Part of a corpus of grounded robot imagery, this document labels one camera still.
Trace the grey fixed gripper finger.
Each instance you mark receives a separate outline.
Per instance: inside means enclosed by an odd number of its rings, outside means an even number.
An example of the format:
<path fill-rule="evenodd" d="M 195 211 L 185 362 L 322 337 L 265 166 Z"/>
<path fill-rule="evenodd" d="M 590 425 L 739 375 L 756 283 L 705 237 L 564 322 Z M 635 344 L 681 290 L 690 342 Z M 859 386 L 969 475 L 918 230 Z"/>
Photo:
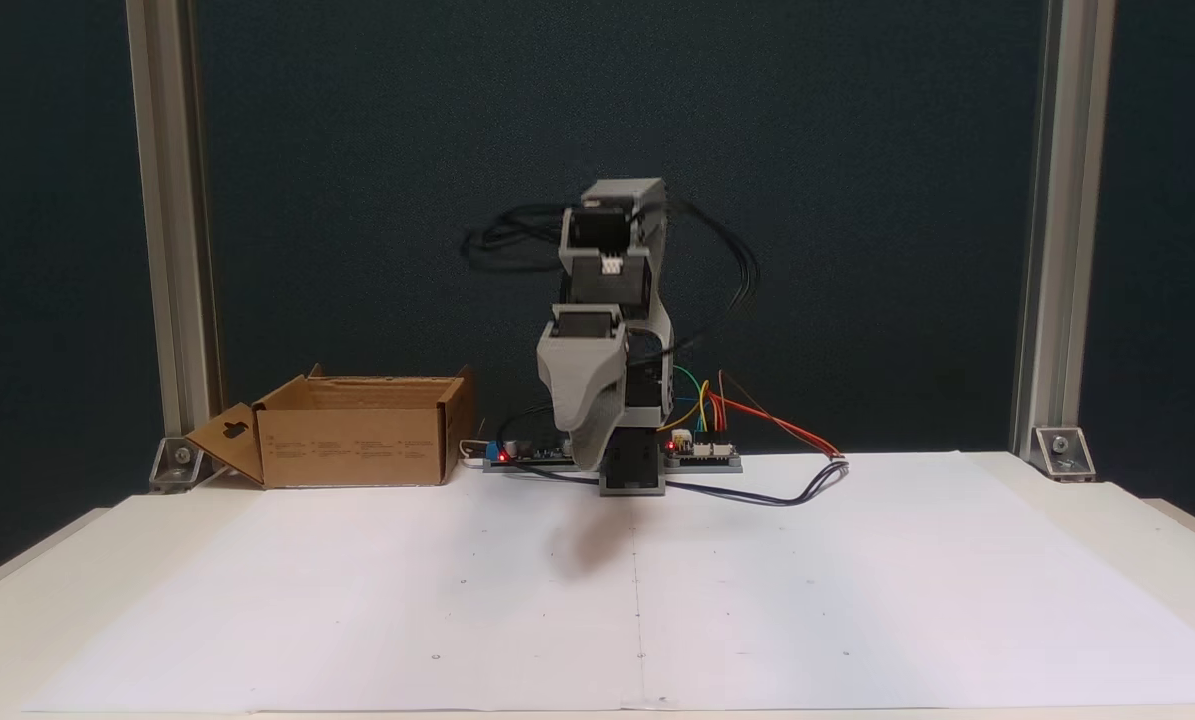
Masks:
<path fill-rule="evenodd" d="M 553 421 L 571 443 L 582 470 L 598 470 L 609 438 L 624 414 L 623 374 L 541 373 L 553 407 Z"/>

